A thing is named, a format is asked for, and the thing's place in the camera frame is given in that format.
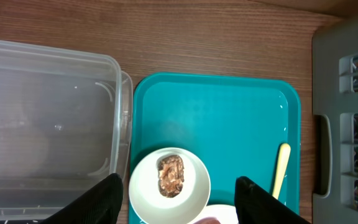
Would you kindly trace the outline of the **white bowl with food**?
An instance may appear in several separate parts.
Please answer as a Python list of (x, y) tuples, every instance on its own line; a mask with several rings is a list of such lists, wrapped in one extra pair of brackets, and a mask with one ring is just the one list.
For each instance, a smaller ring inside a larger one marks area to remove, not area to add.
[[(158, 165), (170, 156), (178, 156), (184, 165), (181, 192), (166, 197), (160, 192)], [(208, 203), (211, 180), (204, 163), (192, 152), (166, 147), (151, 152), (135, 167), (129, 182), (129, 199), (135, 214), (144, 223), (191, 223)]]

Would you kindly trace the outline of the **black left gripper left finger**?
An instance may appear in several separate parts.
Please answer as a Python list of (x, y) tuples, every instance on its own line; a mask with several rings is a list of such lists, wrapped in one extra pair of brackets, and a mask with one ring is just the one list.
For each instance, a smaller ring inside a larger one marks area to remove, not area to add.
[(42, 224), (115, 224), (123, 196), (121, 177), (110, 174)]

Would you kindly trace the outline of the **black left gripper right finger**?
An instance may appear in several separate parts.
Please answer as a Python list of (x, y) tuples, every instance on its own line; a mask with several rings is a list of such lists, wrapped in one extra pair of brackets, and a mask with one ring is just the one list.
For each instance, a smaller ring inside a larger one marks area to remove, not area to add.
[(234, 205), (239, 224), (310, 224), (245, 176), (236, 179)]

